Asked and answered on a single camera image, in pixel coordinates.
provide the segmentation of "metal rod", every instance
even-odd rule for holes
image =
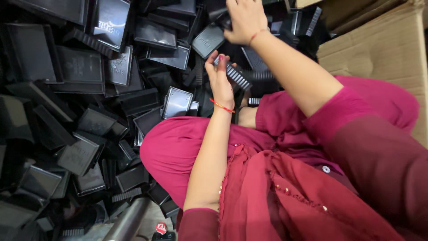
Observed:
[[[138,232],[143,221],[143,215],[150,203],[148,198],[136,199],[114,223],[103,241],[131,241]]]

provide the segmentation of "woman's right hand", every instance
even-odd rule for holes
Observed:
[[[268,29],[262,0],[226,0],[226,5],[233,28],[233,31],[224,30],[229,42],[248,45],[254,34]]]

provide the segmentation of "woman's left hand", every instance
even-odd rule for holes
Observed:
[[[220,54],[218,66],[214,66],[213,62],[217,56],[218,51],[216,50],[205,62],[205,68],[210,78],[214,101],[233,110],[235,108],[233,89],[226,76],[226,62],[230,60],[230,57]]]

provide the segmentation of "leg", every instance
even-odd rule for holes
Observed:
[[[165,120],[147,134],[140,148],[140,157],[148,172],[181,208],[208,122],[208,118],[202,117]],[[235,145],[240,144],[262,151],[274,146],[275,141],[266,133],[231,125],[228,157]]]

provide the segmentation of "red label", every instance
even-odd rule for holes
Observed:
[[[166,224],[165,223],[158,223],[156,225],[156,231],[162,235],[166,233]]]

